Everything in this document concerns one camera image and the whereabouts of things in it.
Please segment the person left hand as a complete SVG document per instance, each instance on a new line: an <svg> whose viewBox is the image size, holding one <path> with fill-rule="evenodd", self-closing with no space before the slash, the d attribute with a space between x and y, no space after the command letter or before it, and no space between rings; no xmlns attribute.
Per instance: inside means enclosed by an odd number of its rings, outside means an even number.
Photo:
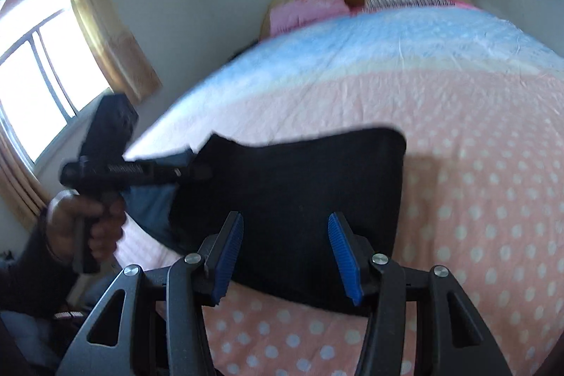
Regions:
<svg viewBox="0 0 564 376"><path fill-rule="evenodd" d="M51 256L59 263L70 264L73 261L75 227L88 218L94 220L88 238L94 259L103 263L113 256L126 221L123 199L117 198L111 205L105 206L94 199L64 191L50 202L45 229Z"/></svg>

